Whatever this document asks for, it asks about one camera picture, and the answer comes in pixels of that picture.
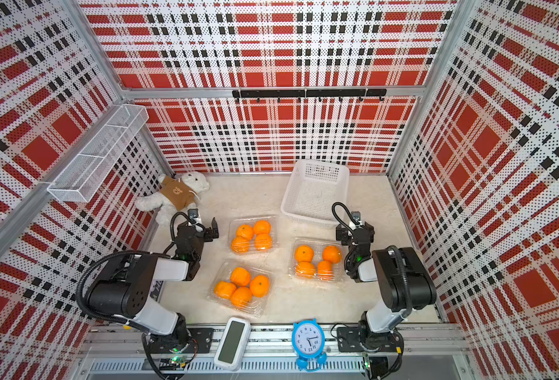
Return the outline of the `orange two container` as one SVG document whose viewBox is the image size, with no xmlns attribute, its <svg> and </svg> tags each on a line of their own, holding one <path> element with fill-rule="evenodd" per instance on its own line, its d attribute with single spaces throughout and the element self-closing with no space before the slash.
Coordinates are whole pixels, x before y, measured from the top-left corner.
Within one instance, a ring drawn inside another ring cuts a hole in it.
<svg viewBox="0 0 559 380">
<path fill-rule="evenodd" d="M 342 250 L 336 245 L 327 245 L 322 251 L 322 259 L 332 264 L 339 264 L 342 260 Z"/>
</svg>

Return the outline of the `orange four container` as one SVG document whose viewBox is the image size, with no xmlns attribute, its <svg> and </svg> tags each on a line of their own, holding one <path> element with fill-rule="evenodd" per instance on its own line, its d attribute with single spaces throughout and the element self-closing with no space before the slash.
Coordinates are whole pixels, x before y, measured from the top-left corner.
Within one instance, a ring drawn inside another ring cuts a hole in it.
<svg viewBox="0 0 559 380">
<path fill-rule="evenodd" d="M 334 270 L 333 263 L 331 261 L 320 261 L 317 265 L 317 277 L 320 280 L 333 280 Z"/>
</svg>

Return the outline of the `orange one container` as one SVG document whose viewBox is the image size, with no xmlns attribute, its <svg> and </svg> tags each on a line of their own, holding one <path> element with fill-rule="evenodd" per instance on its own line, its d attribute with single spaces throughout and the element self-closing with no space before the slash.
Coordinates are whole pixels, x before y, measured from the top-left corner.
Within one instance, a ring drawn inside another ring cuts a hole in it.
<svg viewBox="0 0 559 380">
<path fill-rule="evenodd" d="M 309 245 L 300 245 L 295 250 L 295 260 L 298 263 L 311 263 L 314 259 L 315 252 Z"/>
</svg>

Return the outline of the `orange three container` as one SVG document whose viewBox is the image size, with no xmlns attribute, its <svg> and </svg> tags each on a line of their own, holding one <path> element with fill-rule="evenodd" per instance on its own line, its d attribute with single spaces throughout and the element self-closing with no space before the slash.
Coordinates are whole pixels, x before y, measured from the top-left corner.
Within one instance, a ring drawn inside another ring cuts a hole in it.
<svg viewBox="0 0 559 380">
<path fill-rule="evenodd" d="M 309 261 L 300 261 L 295 266 L 295 275 L 303 278 L 314 278 L 316 275 L 316 267 Z"/>
</svg>

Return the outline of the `white plastic basket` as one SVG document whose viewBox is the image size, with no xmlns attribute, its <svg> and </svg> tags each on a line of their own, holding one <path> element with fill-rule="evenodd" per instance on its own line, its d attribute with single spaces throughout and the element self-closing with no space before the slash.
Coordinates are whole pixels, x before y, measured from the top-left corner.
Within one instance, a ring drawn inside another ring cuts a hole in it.
<svg viewBox="0 0 559 380">
<path fill-rule="evenodd" d="M 350 171 L 334 163 L 298 160 L 284 193 L 280 210 L 289 218 L 333 229 L 335 202 L 347 203 Z"/>
</svg>

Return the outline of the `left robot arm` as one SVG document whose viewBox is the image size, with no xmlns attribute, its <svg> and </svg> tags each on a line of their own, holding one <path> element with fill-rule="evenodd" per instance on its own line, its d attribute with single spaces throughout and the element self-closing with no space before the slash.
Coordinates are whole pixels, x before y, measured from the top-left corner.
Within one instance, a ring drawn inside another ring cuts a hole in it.
<svg viewBox="0 0 559 380">
<path fill-rule="evenodd" d="M 186 318 L 151 297 L 157 282 L 192 281 L 200 270 L 204 245 L 219 237 L 216 221 L 204 226 L 196 209 L 177 212 L 170 220 L 170 245 L 162 253 L 126 250 L 95 261 L 77 283 L 75 300 L 96 320 L 138 329 L 144 348 L 154 354 L 208 353 L 213 331 L 190 329 Z"/>
</svg>

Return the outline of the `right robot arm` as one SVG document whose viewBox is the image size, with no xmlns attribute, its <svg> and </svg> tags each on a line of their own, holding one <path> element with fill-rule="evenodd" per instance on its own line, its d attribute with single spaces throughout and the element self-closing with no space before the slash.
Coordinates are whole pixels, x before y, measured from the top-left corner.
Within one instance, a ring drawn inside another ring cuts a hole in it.
<svg viewBox="0 0 559 380">
<path fill-rule="evenodd" d="M 397 327 L 416 310 L 436 302 L 436 286 L 417 252 L 411 247 L 389 245 L 382 250 L 371 248 L 374 227 L 352 213 L 341 202 L 332 207 L 338 222 L 336 240 L 348 248 L 343 259 L 345 274 L 357 283 L 376 282 L 381 300 L 363 312 L 358 326 L 340 329 L 342 351 L 380 352 L 403 340 Z"/>
</svg>

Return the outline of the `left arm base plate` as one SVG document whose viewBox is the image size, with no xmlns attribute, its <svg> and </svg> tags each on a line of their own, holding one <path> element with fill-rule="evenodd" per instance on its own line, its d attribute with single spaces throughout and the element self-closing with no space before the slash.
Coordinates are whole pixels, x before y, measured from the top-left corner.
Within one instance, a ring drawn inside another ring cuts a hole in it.
<svg viewBox="0 0 559 380">
<path fill-rule="evenodd" d="M 213 333 L 212 328 L 187 328 L 182 337 L 151 334 L 144 349 L 151 354 L 206 354 L 210 352 Z"/>
</svg>

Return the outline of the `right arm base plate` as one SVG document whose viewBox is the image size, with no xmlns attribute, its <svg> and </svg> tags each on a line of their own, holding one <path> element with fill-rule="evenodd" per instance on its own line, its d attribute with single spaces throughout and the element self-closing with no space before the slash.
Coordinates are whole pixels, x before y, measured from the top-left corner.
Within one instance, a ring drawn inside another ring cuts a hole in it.
<svg viewBox="0 0 559 380">
<path fill-rule="evenodd" d="M 395 352 L 404 351 L 404 339 L 395 331 L 369 332 L 360 327 L 341 326 L 336 329 L 336 340 L 340 352 Z"/>
</svg>

